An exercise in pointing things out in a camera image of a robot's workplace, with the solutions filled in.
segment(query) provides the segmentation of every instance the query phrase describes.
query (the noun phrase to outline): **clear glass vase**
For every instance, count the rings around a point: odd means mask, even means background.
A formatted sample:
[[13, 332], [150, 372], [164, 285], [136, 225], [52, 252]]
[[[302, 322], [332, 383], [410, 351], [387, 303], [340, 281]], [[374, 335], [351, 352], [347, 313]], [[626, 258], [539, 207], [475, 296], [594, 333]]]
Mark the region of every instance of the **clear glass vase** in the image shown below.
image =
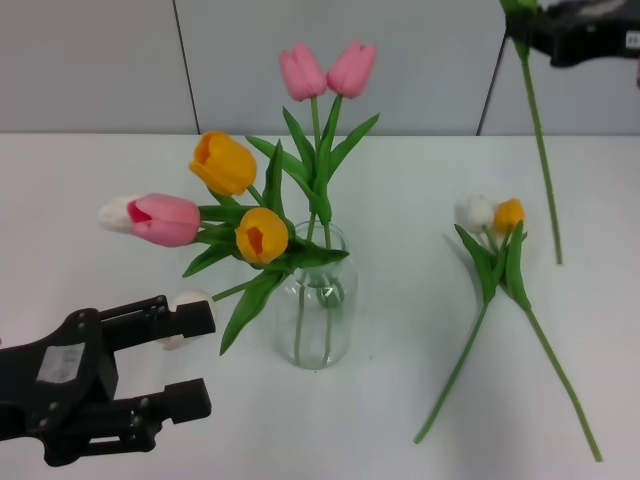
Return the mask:
[[[327, 246], [323, 226], [309, 222], [296, 233]], [[342, 230], [329, 226], [330, 247], [349, 251]], [[336, 364], [349, 349], [358, 275], [351, 259], [322, 267], [298, 269], [274, 292], [274, 340], [277, 350], [294, 365], [320, 370]]]

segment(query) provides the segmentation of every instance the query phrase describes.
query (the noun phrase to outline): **tulip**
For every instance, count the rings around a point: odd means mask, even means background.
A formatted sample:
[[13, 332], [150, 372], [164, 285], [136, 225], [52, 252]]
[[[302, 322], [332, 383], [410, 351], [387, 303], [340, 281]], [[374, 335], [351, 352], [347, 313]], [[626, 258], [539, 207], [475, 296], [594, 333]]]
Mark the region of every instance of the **tulip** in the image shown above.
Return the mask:
[[256, 179], [251, 152], [224, 132], [202, 135], [189, 169], [218, 195], [242, 195]]
[[115, 198], [102, 207], [98, 217], [107, 230], [130, 233], [164, 247], [190, 244], [200, 228], [195, 203], [162, 193]]
[[289, 232], [272, 210], [252, 208], [244, 214], [236, 229], [236, 244], [247, 262], [267, 264], [287, 249]]
[[360, 42], [354, 41], [329, 70], [329, 88], [347, 98], [359, 97], [367, 86], [375, 61], [375, 45], [363, 46]]
[[319, 97], [327, 89], [327, 79], [318, 61], [304, 43], [280, 54], [280, 72], [289, 96], [298, 102]]
[[507, 231], [516, 228], [520, 221], [524, 221], [524, 208], [522, 208], [520, 200], [512, 198], [496, 208], [493, 229], [506, 234]]
[[484, 195], [472, 195], [467, 200], [466, 228], [471, 233], [482, 233], [483, 227], [493, 224], [493, 204]]
[[[188, 303], [196, 303], [206, 301], [209, 304], [209, 308], [211, 309], [211, 316], [215, 319], [218, 316], [218, 312], [216, 310], [216, 304], [207, 292], [203, 290], [188, 290], [186, 292], [178, 295], [174, 300], [169, 303], [169, 310], [175, 312], [178, 305], [186, 305]], [[158, 341], [164, 344], [165, 350], [175, 350], [176, 348], [180, 348], [187, 343], [192, 342], [200, 338], [202, 335], [191, 338], [184, 338], [182, 335], [174, 335], [168, 338], [161, 338]]]

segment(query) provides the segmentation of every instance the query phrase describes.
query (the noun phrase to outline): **white table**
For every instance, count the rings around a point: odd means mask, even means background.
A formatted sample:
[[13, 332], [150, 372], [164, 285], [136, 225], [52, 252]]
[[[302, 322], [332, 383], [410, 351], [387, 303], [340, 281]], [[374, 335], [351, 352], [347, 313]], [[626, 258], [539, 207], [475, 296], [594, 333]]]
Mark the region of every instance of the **white table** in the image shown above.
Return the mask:
[[[0, 136], [0, 337], [50, 333], [82, 307], [105, 309], [249, 278], [225, 260], [187, 280], [202, 247], [163, 249], [102, 231], [112, 196], [209, 196], [187, 170], [195, 136]], [[286, 149], [292, 150], [289, 139]], [[548, 138], [565, 248], [553, 244], [532, 138], [368, 138], [330, 186], [334, 221], [357, 261], [361, 295], [348, 355], [317, 373], [273, 353], [268, 314], [218, 356], [219, 332], [165, 352], [117, 355], [117, 397], [203, 377], [204, 420], [173, 426], [148, 454], [84, 458], [51, 469], [32, 439], [0, 443], [0, 476], [112, 478], [630, 479], [640, 446], [640, 138]], [[256, 154], [260, 165], [266, 159]], [[262, 185], [263, 177], [258, 179]], [[605, 462], [596, 464], [534, 332], [499, 294], [426, 440], [425, 420], [467, 340], [477, 300], [453, 230], [467, 194], [522, 199], [529, 297], [578, 392]], [[290, 179], [286, 211], [306, 219]]]

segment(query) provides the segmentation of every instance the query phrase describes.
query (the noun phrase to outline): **green leaf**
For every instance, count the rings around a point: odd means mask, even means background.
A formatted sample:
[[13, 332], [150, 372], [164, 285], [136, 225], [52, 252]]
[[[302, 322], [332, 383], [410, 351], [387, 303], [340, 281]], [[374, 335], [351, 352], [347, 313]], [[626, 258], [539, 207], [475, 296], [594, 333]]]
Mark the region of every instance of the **green leaf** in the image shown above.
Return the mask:
[[320, 142], [318, 164], [316, 165], [316, 178], [313, 182], [313, 191], [318, 196], [318, 200], [313, 204], [313, 207], [322, 225], [328, 225], [329, 222], [331, 222], [331, 203], [329, 203], [329, 194], [327, 192], [327, 184], [329, 183], [329, 152], [331, 148], [329, 142], [328, 137]]
[[232, 225], [220, 226], [215, 230], [201, 230], [196, 234], [195, 243], [209, 245], [236, 244], [236, 232]]
[[338, 127], [338, 117], [340, 116], [340, 106], [342, 105], [342, 95], [336, 95], [333, 105], [331, 105], [331, 111], [329, 112], [329, 118], [322, 131], [322, 138], [320, 140], [321, 145], [324, 140], [328, 140], [329, 150], [333, 145], [333, 137], [336, 135], [336, 128]]
[[223, 258], [231, 255], [231, 251], [235, 248], [235, 245], [220, 244], [210, 246], [200, 255], [193, 259], [189, 264], [185, 272], [182, 274], [182, 278], [190, 277], [191, 275], [210, 267], [216, 262], [219, 262]]
[[[273, 151], [276, 149], [274, 144], [258, 137], [247, 136], [245, 138], [267, 157], [271, 158], [273, 156]], [[282, 169], [298, 183], [304, 182], [308, 184], [311, 181], [311, 171], [290, 153], [282, 152]]]
[[482, 301], [484, 304], [488, 304], [496, 294], [496, 284], [493, 281], [491, 270], [491, 254], [478, 245], [478, 242], [460, 225], [456, 225], [455, 228], [458, 235], [460, 235], [462, 244], [471, 255], [476, 266], [476, 272], [480, 277], [480, 285], [482, 286]]
[[252, 208], [246, 205], [208, 205], [198, 207], [198, 210], [203, 222], [226, 222], [238, 226], [244, 214]]
[[342, 142], [340, 142], [336, 148], [333, 149], [330, 156], [330, 165], [329, 165], [329, 179], [333, 176], [335, 171], [338, 169], [342, 160], [349, 154], [353, 147], [355, 147], [362, 137], [364, 137], [369, 130], [376, 124], [380, 118], [380, 114], [376, 113], [369, 120], [366, 120], [359, 126], [357, 126], [347, 138], [345, 138]]
[[282, 107], [282, 115], [284, 116], [284, 121], [287, 122], [287, 127], [289, 127], [293, 142], [296, 144], [296, 148], [300, 154], [300, 160], [302, 160], [304, 166], [307, 167], [307, 170], [313, 172], [313, 158], [316, 155], [313, 145], [311, 145], [311, 142], [304, 135], [298, 121], [285, 107]]
[[233, 197], [225, 197], [224, 195], [217, 194], [210, 188], [207, 188], [207, 190], [209, 190], [209, 193], [213, 195], [213, 198], [215, 198], [223, 207], [235, 207], [240, 205]]
[[264, 271], [254, 279], [256, 282], [244, 291], [233, 314], [231, 314], [231, 319], [222, 335], [220, 355], [224, 355], [238, 338], [242, 329], [262, 312], [269, 296], [285, 278], [287, 278], [286, 273]]
[[294, 268], [321, 267], [339, 262], [348, 256], [349, 252], [344, 250], [329, 250], [299, 238], [289, 243], [284, 255], [285, 261]]
[[270, 208], [278, 214], [278, 216], [286, 220], [284, 216], [284, 209], [282, 207], [282, 144], [280, 140], [276, 144], [276, 148], [273, 150], [271, 160], [269, 160], [269, 166], [267, 167], [266, 181], [264, 191], [262, 192], [262, 198], [264, 199], [264, 206]]
[[523, 229], [524, 223], [522, 221], [518, 222], [507, 250], [505, 272], [509, 294], [525, 312], [528, 312], [531, 310], [531, 303], [527, 298], [527, 293], [524, 289], [524, 282], [522, 281], [522, 272], [520, 271]]

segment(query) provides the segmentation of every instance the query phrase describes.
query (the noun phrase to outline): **orange tulip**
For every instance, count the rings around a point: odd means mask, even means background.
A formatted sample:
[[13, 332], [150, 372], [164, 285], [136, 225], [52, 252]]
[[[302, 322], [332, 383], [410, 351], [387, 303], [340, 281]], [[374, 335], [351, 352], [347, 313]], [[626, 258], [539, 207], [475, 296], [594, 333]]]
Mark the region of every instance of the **orange tulip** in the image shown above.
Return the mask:
[[256, 179], [251, 152], [224, 132], [202, 135], [189, 169], [218, 195], [242, 195]]
[[268, 208], [252, 208], [236, 228], [236, 245], [249, 263], [271, 263], [284, 253], [288, 244], [287, 226]]
[[513, 230], [518, 222], [524, 221], [524, 208], [517, 198], [512, 198], [501, 203], [496, 208], [493, 218], [493, 229], [499, 233], [506, 234], [508, 230]]

